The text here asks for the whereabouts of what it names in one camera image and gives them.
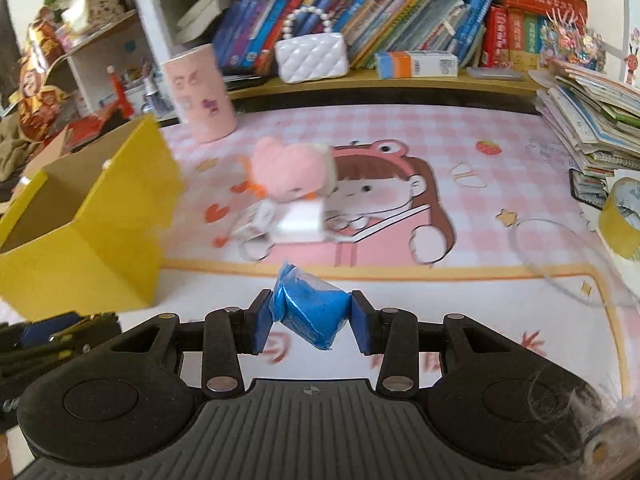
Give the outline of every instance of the small bottle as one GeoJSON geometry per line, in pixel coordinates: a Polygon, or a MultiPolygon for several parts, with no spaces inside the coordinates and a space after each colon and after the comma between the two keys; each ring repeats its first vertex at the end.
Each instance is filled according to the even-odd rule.
{"type": "Polygon", "coordinates": [[[145,63],[142,66],[142,77],[145,79],[145,98],[151,106],[151,109],[156,114],[156,117],[160,118],[163,115],[169,113],[169,107],[162,99],[158,85],[154,79],[154,75],[151,72],[151,65],[145,63]]]}
{"type": "Polygon", "coordinates": [[[107,73],[109,74],[109,79],[111,80],[111,86],[113,86],[113,91],[116,94],[116,102],[118,103],[118,107],[122,112],[122,116],[125,119],[129,119],[136,112],[131,106],[131,103],[127,99],[127,94],[125,94],[124,86],[122,86],[121,81],[116,76],[116,69],[113,65],[109,65],[107,67],[107,73]]]}

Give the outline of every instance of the white quilted purse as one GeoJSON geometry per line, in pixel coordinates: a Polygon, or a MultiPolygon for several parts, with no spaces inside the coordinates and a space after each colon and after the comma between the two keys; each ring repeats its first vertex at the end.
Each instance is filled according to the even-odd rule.
{"type": "Polygon", "coordinates": [[[332,32],[329,15],[317,7],[294,10],[283,22],[283,39],[276,43],[278,75],[285,83],[315,81],[329,77],[342,77],[349,71],[347,46],[339,32],[332,32]],[[302,12],[320,16],[324,25],[321,34],[307,34],[293,38],[293,23],[302,12]]]}

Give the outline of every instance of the pink plush toy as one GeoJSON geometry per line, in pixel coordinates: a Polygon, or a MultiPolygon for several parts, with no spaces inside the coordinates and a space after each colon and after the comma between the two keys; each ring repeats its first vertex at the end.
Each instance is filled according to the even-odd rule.
{"type": "Polygon", "coordinates": [[[326,153],[314,144],[283,144],[273,137],[258,140],[251,157],[250,180],[256,194],[289,202],[314,196],[327,181],[326,153]]]}

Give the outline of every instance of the ridged grip surface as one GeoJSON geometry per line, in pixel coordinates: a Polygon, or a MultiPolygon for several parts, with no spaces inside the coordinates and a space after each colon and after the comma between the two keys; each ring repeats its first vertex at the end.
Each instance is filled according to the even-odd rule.
{"type": "Polygon", "coordinates": [[[366,380],[257,380],[211,400],[171,446],[126,465],[36,460],[20,480],[502,480],[527,478],[449,449],[418,408],[366,380]]]}

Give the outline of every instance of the pearl handle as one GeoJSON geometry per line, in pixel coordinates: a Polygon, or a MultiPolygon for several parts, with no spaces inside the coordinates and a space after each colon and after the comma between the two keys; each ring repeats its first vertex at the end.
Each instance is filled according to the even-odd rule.
{"type": "Polygon", "coordinates": [[[282,22],[282,39],[283,40],[290,40],[291,38],[293,38],[292,36],[292,31],[293,31],[293,23],[296,20],[296,16],[299,14],[302,14],[303,12],[312,12],[318,16],[320,16],[320,19],[322,20],[322,26],[324,27],[324,32],[333,32],[334,30],[332,29],[332,23],[331,20],[329,19],[329,15],[324,12],[324,10],[319,9],[318,7],[300,7],[299,9],[294,10],[289,16],[287,16],[284,19],[284,22],[282,22]]]}

